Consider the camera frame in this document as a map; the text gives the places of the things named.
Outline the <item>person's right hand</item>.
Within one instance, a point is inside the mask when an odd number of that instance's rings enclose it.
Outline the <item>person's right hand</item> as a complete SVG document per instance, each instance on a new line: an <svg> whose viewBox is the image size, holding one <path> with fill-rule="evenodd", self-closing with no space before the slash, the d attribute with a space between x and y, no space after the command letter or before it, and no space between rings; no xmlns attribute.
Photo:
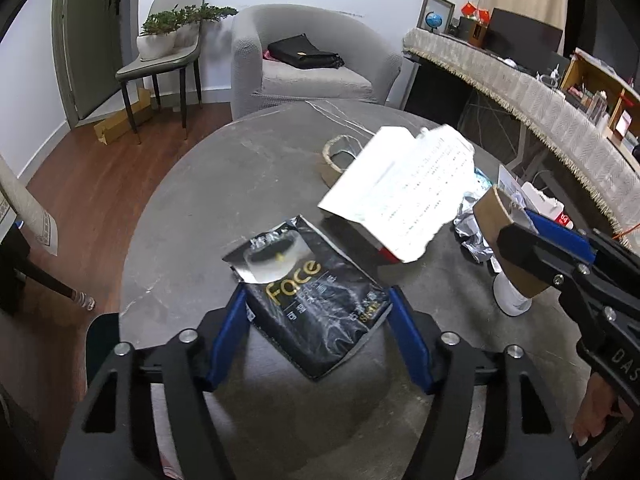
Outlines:
<svg viewBox="0 0 640 480"><path fill-rule="evenodd" d="M634 413L598 373L592 373L573 424L573 437L579 446L599 437L608 417L623 417L630 422Z"/></svg>

